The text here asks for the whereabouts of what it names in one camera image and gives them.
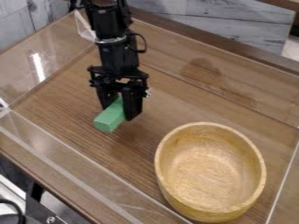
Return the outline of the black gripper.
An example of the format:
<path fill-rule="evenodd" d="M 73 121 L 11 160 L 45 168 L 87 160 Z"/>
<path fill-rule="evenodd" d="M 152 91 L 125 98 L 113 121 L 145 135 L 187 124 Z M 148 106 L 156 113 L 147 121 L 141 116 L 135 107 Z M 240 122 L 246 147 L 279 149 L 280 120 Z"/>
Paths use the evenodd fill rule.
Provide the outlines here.
<path fill-rule="evenodd" d="M 143 112 L 143 97 L 148 96 L 149 75 L 137 68 L 112 73 L 103 66 L 89 66 L 88 72 L 89 85 L 96 89 L 101 108 L 105 109 L 112 104 L 121 91 L 125 119 L 132 121 Z"/>

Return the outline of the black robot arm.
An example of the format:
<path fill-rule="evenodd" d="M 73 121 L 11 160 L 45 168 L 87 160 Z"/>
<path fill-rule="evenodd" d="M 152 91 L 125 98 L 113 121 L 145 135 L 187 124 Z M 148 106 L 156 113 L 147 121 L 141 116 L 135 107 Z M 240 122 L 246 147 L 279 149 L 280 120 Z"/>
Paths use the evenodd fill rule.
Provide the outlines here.
<path fill-rule="evenodd" d="M 149 75 L 139 69 L 139 54 L 147 48 L 137 48 L 136 38 L 144 36 L 129 29 L 132 13 L 127 0 L 97 4 L 84 0 L 84 10 L 91 30 L 95 32 L 95 44 L 101 65 L 89 66 L 89 85 L 97 91 L 103 109 L 115 100 L 123 98 L 123 111 L 128 121 L 143 112 L 143 99 L 147 97 Z"/>

